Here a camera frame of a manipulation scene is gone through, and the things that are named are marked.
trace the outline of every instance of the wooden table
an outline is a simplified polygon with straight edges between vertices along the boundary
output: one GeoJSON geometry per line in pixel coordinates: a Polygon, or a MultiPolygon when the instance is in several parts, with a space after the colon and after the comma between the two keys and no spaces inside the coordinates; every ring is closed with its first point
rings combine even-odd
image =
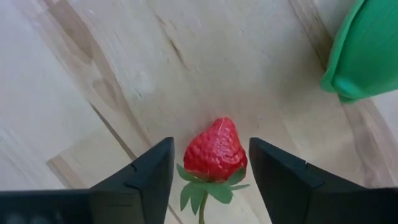
{"type": "MultiPolygon", "coordinates": [[[[341,105],[321,91],[353,0],[3,0],[0,189],[90,187],[166,136],[175,161],[215,118],[367,187],[398,180],[392,92],[341,105]]],[[[251,187],[208,223],[270,223],[251,187]]],[[[175,175],[166,223],[180,211],[175,175]]]]}

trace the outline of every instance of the strawberry stem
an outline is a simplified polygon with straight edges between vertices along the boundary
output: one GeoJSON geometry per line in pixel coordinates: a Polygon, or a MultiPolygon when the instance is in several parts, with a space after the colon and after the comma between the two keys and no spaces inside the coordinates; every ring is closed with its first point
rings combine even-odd
{"type": "Polygon", "coordinates": [[[199,224],[205,224],[205,206],[209,193],[205,191],[199,208],[199,224]]]}

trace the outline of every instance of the strawberry leaf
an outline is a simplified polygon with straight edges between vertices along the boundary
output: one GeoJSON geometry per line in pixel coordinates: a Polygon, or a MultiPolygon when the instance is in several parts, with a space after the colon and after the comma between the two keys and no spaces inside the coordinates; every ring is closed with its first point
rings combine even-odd
{"type": "Polygon", "coordinates": [[[189,182],[203,182],[202,180],[197,179],[194,175],[189,174],[184,169],[184,167],[182,167],[180,164],[177,164],[177,171],[178,171],[178,174],[180,175],[180,177],[182,179],[186,180],[186,181],[189,181],[189,182]]]}
{"type": "Polygon", "coordinates": [[[243,184],[243,185],[237,185],[237,186],[229,186],[229,189],[231,190],[240,190],[246,187],[249,187],[250,184],[243,184]]]}
{"type": "Polygon", "coordinates": [[[242,168],[240,170],[237,170],[224,184],[232,186],[244,179],[244,176],[246,175],[246,169],[242,168]]]}
{"type": "Polygon", "coordinates": [[[193,213],[196,215],[198,213],[201,200],[205,195],[205,189],[200,184],[192,184],[195,186],[195,190],[193,190],[191,194],[191,207],[193,213]]]}
{"type": "Polygon", "coordinates": [[[213,196],[217,201],[229,204],[232,201],[232,190],[227,185],[217,183],[203,184],[206,191],[213,196]]]}

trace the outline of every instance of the plywood board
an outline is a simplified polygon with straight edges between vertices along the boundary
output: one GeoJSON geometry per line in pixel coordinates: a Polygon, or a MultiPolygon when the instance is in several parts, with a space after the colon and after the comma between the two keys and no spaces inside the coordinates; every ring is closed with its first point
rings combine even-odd
{"type": "MultiPolygon", "coordinates": [[[[166,136],[182,164],[219,116],[236,122],[245,149],[260,137],[358,184],[393,185],[394,126],[381,115],[394,113],[372,101],[343,106],[319,88],[349,6],[340,3],[5,0],[6,186],[90,187],[166,136]]],[[[208,223],[270,223],[250,167],[245,183],[231,205],[210,199],[208,223]]],[[[175,174],[167,223],[197,221],[180,211],[185,184],[175,174]]]]}

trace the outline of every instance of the green sepal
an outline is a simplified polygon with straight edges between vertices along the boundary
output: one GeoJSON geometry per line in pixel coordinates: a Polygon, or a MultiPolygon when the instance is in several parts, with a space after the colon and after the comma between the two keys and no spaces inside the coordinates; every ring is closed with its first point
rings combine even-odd
{"type": "Polygon", "coordinates": [[[232,201],[232,190],[225,184],[205,183],[205,190],[213,196],[217,201],[229,204],[232,201]]]}
{"type": "Polygon", "coordinates": [[[191,194],[191,207],[193,214],[197,214],[206,190],[200,184],[194,184],[195,190],[191,194]]]}
{"type": "Polygon", "coordinates": [[[180,177],[186,181],[189,182],[197,182],[197,183],[203,183],[204,181],[201,179],[196,178],[194,175],[188,173],[184,167],[182,167],[180,164],[177,164],[177,171],[180,177]]]}
{"type": "Polygon", "coordinates": [[[199,210],[201,200],[205,194],[205,189],[196,182],[188,183],[181,191],[180,195],[180,208],[181,211],[187,206],[188,201],[191,200],[191,207],[193,213],[196,215],[199,210]]]}
{"type": "Polygon", "coordinates": [[[244,179],[246,175],[246,168],[237,170],[224,184],[228,186],[235,185],[244,179]]]}

